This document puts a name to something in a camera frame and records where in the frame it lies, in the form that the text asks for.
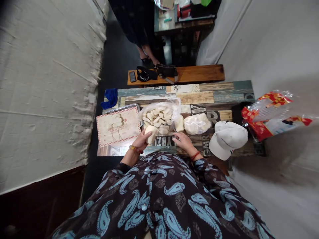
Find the white wall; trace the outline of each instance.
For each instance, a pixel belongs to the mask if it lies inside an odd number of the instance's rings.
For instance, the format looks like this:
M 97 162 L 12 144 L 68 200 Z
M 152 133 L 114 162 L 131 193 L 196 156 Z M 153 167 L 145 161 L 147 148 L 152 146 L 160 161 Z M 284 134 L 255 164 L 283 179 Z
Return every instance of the white wall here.
M 6 2 L 0 193 L 86 163 L 106 29 L 92 0 Z
M 253 0 L 218 64 L 258 97 L 291 90 L 319 116 L 319 3 Z M 319 238 L 319 126 L 267 140 L 268 158 L 234 162 L 234 180 L 278 238 Z
M 207 36 L 202 37 L 196 65 L 214 65 L 217 63 L 250 2 L 251 0 L 222 0 L 214 29 Z

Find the white cap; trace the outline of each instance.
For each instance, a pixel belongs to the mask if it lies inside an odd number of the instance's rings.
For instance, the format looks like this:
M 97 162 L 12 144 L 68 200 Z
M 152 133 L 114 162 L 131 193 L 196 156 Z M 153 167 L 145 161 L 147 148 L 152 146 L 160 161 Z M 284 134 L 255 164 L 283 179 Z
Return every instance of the white cap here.
M 209 142 L 209 150 L 221 160 L 227 160 L 235 149 L 248 141 L 247 130 L 233 122 L 220 121 L 215 124 L 215 133 Z

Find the baking tray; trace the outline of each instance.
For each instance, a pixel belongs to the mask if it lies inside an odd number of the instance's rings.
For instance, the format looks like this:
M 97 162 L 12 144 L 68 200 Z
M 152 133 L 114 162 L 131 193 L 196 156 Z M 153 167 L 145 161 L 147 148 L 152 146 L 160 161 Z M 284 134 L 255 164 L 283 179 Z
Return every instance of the baking tray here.
M 107 110 L 107 111 L 105 111 L 104 115 L 107 115 L 107 114 L 110 114 L 110 113 L 114 113 L 114 112 L 117 112 L 117 111 L 121 111 L 121 110 L 125 110 L 125 109 L 131 108 L 131 107 L 137 107 L 137 112 L 140 111 L 140 106 L 138 104 L 136 104 L 136 103 L 133 103 L 133 104 L 130 104 L 130 105 L 127 105 L 127 106 L 122 106 L 122 107 L 119 107 L 119 108 Z

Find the person's leg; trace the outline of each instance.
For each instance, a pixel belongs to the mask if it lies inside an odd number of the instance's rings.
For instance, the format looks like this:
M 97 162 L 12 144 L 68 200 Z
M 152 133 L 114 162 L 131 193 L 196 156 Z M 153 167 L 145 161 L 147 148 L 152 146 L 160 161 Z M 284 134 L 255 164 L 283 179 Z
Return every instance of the person's leg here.
M 143 59 L 146 59 L 148 56 L 145 55 L 144 51 L 142 48 L 136 46 L 137 50 L 139 51 L 139 54 L 140 54 L 140 59 L 143 60 Z
M 143 51 L 146 53 L 146 55 L 149 56 L 149 58 L 152 60 L 153 64 L 160 64 L 160 62 L 155 58 L 155 56 L 152 53 L 152 50 L 150 49 L 149 45 L 143 45 L 142 46 Z

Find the black sandal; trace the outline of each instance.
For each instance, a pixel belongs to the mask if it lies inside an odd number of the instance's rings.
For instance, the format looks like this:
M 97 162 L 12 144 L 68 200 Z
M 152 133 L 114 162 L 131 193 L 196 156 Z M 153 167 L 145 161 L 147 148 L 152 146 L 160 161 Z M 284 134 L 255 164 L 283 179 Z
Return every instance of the black sandal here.
M 141 59 L 141 61 L 143 64 L 149 64 L 151 59 L 149 57 L 147 57 L 147 58 Z

